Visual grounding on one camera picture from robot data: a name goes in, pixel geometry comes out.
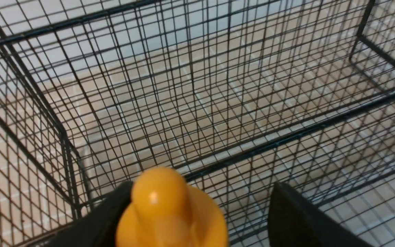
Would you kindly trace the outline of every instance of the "black wire mesh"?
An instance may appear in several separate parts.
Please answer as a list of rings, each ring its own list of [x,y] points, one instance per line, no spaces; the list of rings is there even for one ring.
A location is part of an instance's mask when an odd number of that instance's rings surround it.
[[[168,166],[266,245],[273,181],[337,212],[395,171],[394,62],[395,0],[0,3],[0,243]]]

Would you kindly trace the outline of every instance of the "wire cage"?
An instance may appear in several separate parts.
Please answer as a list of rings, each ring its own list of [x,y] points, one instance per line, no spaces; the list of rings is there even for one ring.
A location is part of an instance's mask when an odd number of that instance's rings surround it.
[[[395,246],[395,0],[0,0],[0,245],[172,167],[268,246],[275,181]]]

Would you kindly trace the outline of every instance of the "yellow knob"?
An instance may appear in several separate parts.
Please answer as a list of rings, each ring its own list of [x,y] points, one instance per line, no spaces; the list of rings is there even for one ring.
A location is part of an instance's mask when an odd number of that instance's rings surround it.
[[[224,216],[175,170],[156,167],[135,181],[116,231],[117,247],[225,247]]]

